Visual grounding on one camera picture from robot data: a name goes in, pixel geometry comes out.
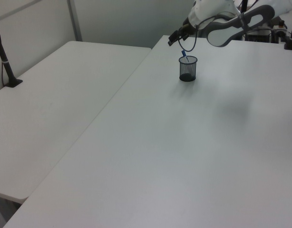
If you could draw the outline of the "dark robot gripper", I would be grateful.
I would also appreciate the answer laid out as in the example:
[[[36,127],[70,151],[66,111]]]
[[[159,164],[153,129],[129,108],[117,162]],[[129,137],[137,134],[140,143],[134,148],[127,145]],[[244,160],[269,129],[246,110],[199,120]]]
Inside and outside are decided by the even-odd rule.
[[[203,20],[204,2],[194,2],[191,11],[183,22],[184,29],[181,29],[181,33],[178,30],[174,31],[168,38],[168,45],[172,46],[180,39],[186,40],[190,37],[189,32],[196,32]]]

